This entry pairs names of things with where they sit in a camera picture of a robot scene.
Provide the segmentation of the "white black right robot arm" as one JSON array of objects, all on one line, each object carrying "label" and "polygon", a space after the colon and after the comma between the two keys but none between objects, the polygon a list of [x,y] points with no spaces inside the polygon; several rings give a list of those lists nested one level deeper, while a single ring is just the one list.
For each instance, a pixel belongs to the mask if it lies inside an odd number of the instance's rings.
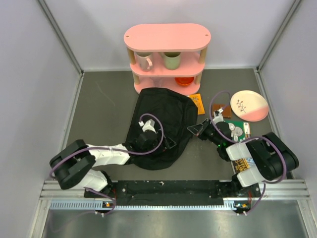
[{"label": "white black right robot arm", "polygon": [[230,182],[220,189],[230,195],[243,196],[249,188],[259,182],[275,183],[299,166],[297,156],[273,132],[263,136],[235,141],[230,123],[206,119],[202,123],[187,127],[201,140],[208,140],[217,146],[219,156],[228,162],[252,159],[254,164],[232,176]]}]

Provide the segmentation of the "black student backpack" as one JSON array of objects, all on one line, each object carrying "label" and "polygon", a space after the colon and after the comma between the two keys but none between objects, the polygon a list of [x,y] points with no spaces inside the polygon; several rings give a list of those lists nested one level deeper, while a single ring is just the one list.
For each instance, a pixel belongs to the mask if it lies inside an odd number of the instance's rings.
[{"label": "black student backpack", "polygon": [[155,130],[161,130],[162,134],[170,137],[177,145],[164,155],[153,159],[147,156],[144,161],[139,158],[127,164],[134,164],[145,170],[169,168],[181,156],[192,138],[187,127],[195,125],[197,117],[198,108],[189,97],[165,88],[143,89],[139,94],[125,143],[143,132],[139,121],[153,119]]}]

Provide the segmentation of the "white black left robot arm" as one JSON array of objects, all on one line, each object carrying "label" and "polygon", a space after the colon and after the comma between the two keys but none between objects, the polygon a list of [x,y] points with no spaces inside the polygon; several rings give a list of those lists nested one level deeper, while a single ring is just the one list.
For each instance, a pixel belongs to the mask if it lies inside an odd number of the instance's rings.
[{"label": "white black left robot arm", "polygon": [[162,131],[146,130],[138,137],[115,146],[93,146],[78,139],[59,154],[49,165],[62,190],[74,187],[89,188],[100,196],[108,196],[113,189],[109,175],[93,168],[101,165],[125,165],[135,159],[144,161],[146,157],[164,155],[177,143]]}]

